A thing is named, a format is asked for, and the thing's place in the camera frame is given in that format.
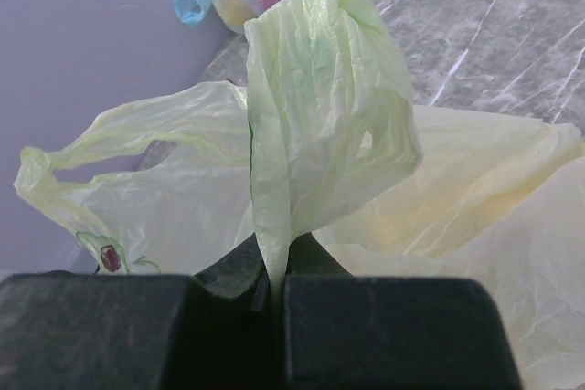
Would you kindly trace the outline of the pale green plastic bag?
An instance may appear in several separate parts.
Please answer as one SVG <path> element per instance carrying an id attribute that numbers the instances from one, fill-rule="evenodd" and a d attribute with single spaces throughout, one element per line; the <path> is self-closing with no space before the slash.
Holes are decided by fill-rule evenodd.
<path id="1" fill-rule="evenodd" d="M 312 233 L 357 275 L 467 277 L 523 384 L 584 381 L 584 141 L 571 124 L 417 105 L 369 0 L 247 22 L 248 83 L 105 111 L 15 188 L 101 273 L 194 274 L 256 235 L 272 281 Z"/>

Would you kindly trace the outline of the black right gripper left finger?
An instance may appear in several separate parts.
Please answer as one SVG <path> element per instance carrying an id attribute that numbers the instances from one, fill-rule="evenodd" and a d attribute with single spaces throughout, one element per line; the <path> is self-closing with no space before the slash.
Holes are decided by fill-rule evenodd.
<path id="1" fill-rule="evenodd" d="M 19 274 L 1 285 L 4 389 L 273 389 L 254 237 L 195 276 Z"/>

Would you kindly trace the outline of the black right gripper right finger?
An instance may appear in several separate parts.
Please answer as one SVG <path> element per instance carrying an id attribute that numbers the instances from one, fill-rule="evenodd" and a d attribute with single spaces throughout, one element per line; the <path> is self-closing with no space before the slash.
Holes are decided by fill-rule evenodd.
<path id="1" fill-rule="evenodd" d="M 309 234 L 283 282 L 290 389 L 517 389 L 495 302 L 457 278 L 358 277 Z"/>

